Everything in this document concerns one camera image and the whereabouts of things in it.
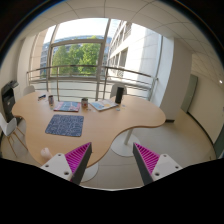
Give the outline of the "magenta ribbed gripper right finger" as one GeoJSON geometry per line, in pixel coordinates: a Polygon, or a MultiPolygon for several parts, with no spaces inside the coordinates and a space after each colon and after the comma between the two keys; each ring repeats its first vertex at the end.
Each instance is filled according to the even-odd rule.
{"type": "Polygon", "coordinates": [[[168,154],[158,154],[138,143],[133,144],[133,154],[145,185],[182,169],[168,154]]]}

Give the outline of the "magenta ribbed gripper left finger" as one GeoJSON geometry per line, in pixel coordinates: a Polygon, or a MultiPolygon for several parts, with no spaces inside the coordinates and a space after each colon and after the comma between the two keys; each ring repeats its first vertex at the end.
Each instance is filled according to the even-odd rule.
{"type": "Polygon", "coordinates": [[[79,185],[91,154],[92,144],[86,143],[66,154],[56,154],[42,166],[42,169],[79,185]]]}

